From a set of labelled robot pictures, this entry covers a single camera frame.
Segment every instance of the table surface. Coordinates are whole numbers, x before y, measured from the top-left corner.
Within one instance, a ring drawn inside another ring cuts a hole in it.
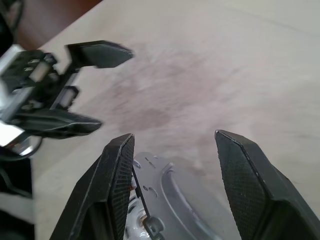
[[[37,238],[49,239],[103,147],[129,132],[135,153],[187,168],[226,206],[214,132],[244,135],[320,216],[319,9],[301,0],[104,0],[45,44],[60,70],[69,61],[64,45],[72,43],[108,40],[135,58],[83,69],[72,110],[104,126],[85,137],[47,139],[34,156]]]

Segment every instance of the brown wall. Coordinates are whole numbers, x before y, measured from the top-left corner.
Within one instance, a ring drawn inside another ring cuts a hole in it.
[[[25,0],[17,42],[37,49],[97,5],[101,0]]]

